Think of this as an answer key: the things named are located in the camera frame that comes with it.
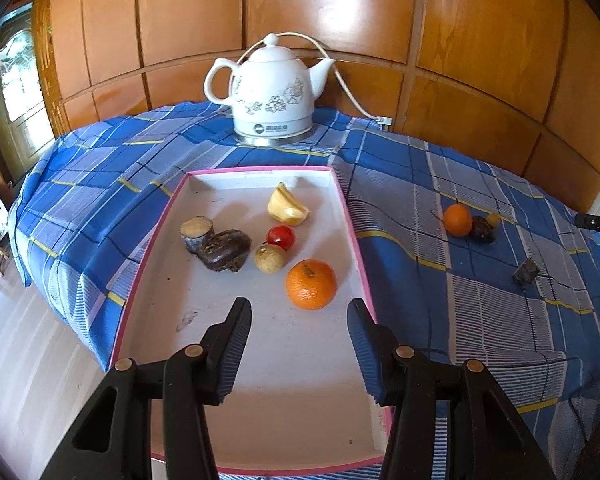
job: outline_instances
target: cherry tomato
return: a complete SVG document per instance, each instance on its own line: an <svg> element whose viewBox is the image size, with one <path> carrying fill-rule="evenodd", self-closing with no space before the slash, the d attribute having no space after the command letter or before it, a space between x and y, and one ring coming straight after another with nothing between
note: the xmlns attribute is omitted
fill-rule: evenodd
<svg viewBox="0 0 600 480"><path fill-rule="evenodd" d="M267 233L267 244L273 244L282 247L288 251L296 241L296 235L291 227L280 224L269 229Z"/></svg>

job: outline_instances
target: white ceramic kettle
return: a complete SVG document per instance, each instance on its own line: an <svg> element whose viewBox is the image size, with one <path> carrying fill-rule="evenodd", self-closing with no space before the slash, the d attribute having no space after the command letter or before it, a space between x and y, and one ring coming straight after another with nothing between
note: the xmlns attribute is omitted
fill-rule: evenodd
<svg viewBox="0 0 600 480"><path fill-rule="evenodd" d="M311 133L314 101L324 90L334 60L325 58L308 69L291 49L278 46L275 34L267 34L263 42L265 46L242 65L216 59L205 77L205 96L232 107L235 133L243 142L256 146L296 142ZM219 99L211 83L223 67L231 69L234 79L229 97Z"/></svg>

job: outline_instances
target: white tray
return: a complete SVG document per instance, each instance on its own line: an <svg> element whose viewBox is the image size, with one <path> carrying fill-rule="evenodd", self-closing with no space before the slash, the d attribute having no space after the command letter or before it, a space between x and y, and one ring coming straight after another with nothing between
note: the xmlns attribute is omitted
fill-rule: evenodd
<svg viewBox="0 0 600 480"><path fill-rule="evenodd" d="M178 229L207 216L216 232L236 228L252 250L276 222L266 211L279 182L311 213L294 229L285 268L263 274L252 256L237 273L205 269L184 247ZM336 273L338 292L324 309L305 311L286 295L286 272L316 258ZM123 314L112 362L169 358L199 342L221 322L234 299L251 301L251 333L234 389L218 408L207 406L211 443L221 472L245 475L318 474L382 462L385 410L366 394L349 339L346 307L371 295L344 198L330 168L286 166L195 171L171 197ZM152 410L152 455L163 459L162 410Z"/></svg>

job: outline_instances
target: metal kettle base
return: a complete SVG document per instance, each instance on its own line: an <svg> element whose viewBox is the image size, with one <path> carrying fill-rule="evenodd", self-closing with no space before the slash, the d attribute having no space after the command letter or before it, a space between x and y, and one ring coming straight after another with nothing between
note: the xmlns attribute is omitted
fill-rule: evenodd
<svg viewBox="0 0 600 480"><path fill-rule="evenodd" d="M303 132L299 132L291 137L261 137L261 136L250 136L239 132L234 129L234 137L243 144L249 146L284 146L285 144L293 144L294 142L300 142L305 140L307 137L311 137L314 133L313 125Z"/></svg>

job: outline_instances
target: kettle lid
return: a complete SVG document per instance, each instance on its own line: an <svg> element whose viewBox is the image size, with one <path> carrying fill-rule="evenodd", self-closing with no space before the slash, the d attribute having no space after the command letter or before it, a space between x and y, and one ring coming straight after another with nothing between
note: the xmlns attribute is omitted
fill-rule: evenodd
<svg viewBox="0 0 600 480"><path fill-rule="evenodd" d="M278 37L273 33L267 34L262 42L265 46L251 54L249 61L284 61L296 58L296 54L290 48L278 46Z"/></svg>

